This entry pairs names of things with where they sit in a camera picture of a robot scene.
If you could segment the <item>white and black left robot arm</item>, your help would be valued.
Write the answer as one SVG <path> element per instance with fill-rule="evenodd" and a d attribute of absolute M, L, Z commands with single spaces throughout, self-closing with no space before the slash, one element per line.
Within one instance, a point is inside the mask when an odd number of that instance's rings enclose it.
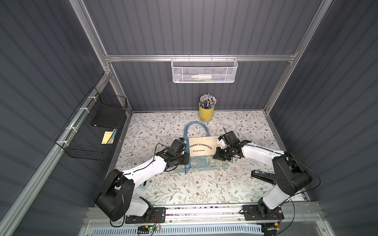
<path fill-rule="evenodd" d="M 187 142 L 184 138 L 173 141 L 171 146 L 156 152 L 154 156 L 137 167 L 120 171 L 114 169 L 108 173 L 95 198 L 95 205 L 108 216 L 111 223 L 127 217 L 138 217 L 147 222 L 153 218 L 153 206 L 143 197 L 134 197 L 137 187 L 151 177 L 175 170 L 179 165 L 189 163 L 185 154 Z"/>

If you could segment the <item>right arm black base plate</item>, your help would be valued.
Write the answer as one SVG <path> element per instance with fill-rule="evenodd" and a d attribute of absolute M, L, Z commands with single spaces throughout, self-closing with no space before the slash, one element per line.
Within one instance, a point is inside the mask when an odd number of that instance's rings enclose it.
<path fill-rule="evenodd" d="M 252 220 L 276 220 L 282 221 L 284 214 L 280 207 L 269 209 L 262 205 L 243 205 L 239 211 L 246 221 Z"/>

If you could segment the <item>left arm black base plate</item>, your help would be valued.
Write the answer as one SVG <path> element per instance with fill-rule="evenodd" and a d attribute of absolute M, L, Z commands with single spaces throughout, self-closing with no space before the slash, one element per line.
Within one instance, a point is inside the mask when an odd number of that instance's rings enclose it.
<path fill-rule="evenodd" d="M 153 207 L 149 209 L 143 216 L 131 216 L 126 217 L 126 224 L 154 224 L 164 223 L 166 217 L 165 207 Z"/>

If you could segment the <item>cream and blue canvas tote bag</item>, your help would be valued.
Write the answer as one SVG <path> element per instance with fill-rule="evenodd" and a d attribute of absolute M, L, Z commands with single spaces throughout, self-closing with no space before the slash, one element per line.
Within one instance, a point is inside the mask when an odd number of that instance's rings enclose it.
<path fill-rule="evenodd" d="M 201 127 L 205 135 L 201 137 L 192 137 L 189 135 L 189 129 Z M 175 173 L 187 174 L 189 171 L 210 171 L 222 170 L 229 167 L 225 161 L 215 160 L 213 156 L 219 147 L 217 136 L 210 135 L 208 127 L 200 122 L 191 122 L 184 128 L 184 140 L 188 145 L 184 150 L 184 154 L 189 158 L 189 163 L 179 165 L 174 170 Z"/>

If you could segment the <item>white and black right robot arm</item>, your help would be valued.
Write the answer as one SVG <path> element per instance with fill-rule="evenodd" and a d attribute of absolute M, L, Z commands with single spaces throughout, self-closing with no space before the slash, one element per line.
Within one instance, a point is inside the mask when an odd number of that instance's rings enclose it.
<path fill-rule="evenodd" d="M 252 177 L 274 185 L 258 201 L 258 213 L 262 217 L 278 210 L 287 199 L 313 180 L 308 171 L 301 170 L 299 163 L 286 151 L 258 146 L 248 140 L 240 141 L 232 131 L 219 136 L 217 143 L 219 147 L 213 156 L 215 160 L 232 161 L 233 157 L 249 158 L 273 169 L 273 174 L 258 170 L 253 170 L 251 173 Z"/>

